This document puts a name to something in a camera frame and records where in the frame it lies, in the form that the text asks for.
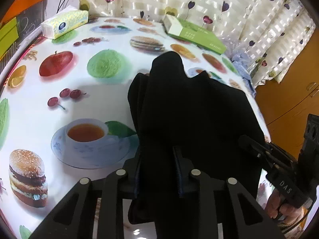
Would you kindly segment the person's right hand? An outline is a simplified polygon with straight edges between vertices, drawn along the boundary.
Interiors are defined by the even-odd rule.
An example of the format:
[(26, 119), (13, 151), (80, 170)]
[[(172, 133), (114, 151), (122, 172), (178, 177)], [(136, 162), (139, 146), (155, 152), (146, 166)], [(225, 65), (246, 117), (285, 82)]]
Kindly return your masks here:
[(303, 208), (295, 208), (288, 203), (282, 203), (280, 192), (274, 189), (268, 198), (265, 211), (270, 218), (276, 218), (279, 213), (286, 216), (284, 224), (294, 223), (303, 213)]

